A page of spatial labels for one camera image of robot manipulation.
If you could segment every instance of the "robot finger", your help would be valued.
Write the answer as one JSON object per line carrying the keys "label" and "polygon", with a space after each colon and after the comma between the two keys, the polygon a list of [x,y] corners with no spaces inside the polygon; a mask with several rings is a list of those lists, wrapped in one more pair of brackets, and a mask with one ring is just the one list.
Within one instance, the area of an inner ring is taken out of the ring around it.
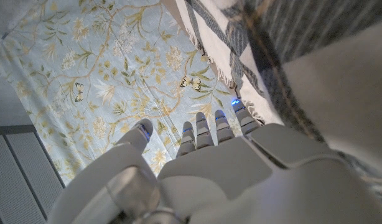
{"label": "robot finger", "polygon": [[224,112],[222,112],[222,110],[216,110],[215,117],[218,143],[220,144],[223,141],[232,139],[234,137],[234,133],[231,130],[230,125],[228,124]]}
{"label": "robot finger", "polygon": [[212,136],[208,127],[208,122],[202,112],[197,113],[197,149],[207,146],[214,146]]}
{"label": "robot finger", "polygon": [[143,152],[152,136],[153,130],[151,121],[144,118],[138,121],[116,144],[130,143]]}
{"label": "robot finger", "polygon": [[183,137],[176,157],[186,155],[192,151],[195,151],[195,137],[193,135],[192,124],[186,121],[183,124]]}
{"label": "robot finger", "polygon": [[260,127],[260,124],[252,118],[251,114],[246,110],[245,105],[241,102],[241,100],[234,100],[232,105],[244,135]]}

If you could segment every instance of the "butterfly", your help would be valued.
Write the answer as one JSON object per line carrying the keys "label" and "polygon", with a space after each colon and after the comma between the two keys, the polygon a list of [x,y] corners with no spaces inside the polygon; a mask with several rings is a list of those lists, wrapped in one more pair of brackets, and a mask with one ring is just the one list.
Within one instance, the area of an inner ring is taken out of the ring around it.
{"label": "butterfly", "polygon": [[75,83],[75,86],[78,90],[78,94],[77,94],[77,97],[75,98],[75,102],[79,102],[79,101],[82,101],[83,100],[83,84],[80,84],[80,83]]}
{"label": "butterfly", "polygon": [[184,77],[181,81],[180,87],[186,87],[192,83],[192,88],[196,91],[201,91],[201,80],[199,78]]}

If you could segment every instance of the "robotic hand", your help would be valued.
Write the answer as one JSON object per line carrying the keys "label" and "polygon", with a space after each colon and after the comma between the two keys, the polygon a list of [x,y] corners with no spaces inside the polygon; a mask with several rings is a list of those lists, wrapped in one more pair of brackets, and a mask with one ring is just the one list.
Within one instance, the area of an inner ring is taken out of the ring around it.
{"label": "robotic hand", "polygon": [[277,124],[263,127],[239,100],[243,136],[216,111],[218,146],[205,115],[197,140],[185,122],[177,158],[156,178],[139,121],[70,182],[49,223],[382,223],[382,207],[326,146]]}

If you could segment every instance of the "plaid blanket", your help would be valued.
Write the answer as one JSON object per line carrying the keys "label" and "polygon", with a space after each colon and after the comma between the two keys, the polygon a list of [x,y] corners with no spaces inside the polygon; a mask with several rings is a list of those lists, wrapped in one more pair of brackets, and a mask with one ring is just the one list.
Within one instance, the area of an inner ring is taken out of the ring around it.
{"label": "plaid blanket", "polygon": [[[325,142],[299,106],[282,65],[382,21],[382,1],[176,0],[195,46],[215,62],[262,123],[284,123]],[[345,160],[382,199],[382,175]]]}

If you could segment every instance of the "floral fabric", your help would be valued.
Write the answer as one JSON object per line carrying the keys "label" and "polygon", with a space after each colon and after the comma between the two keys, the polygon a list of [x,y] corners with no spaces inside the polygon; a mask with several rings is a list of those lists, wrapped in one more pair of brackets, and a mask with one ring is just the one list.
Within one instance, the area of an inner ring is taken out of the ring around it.
{"label": "floral fabric", "polygon": [[154,125],[156,174],[198,111],[212,132],[218,109],[238,125],[234,96],[158,1],[39,1],[0,42],[0,72],[66,184],[139,119]]}

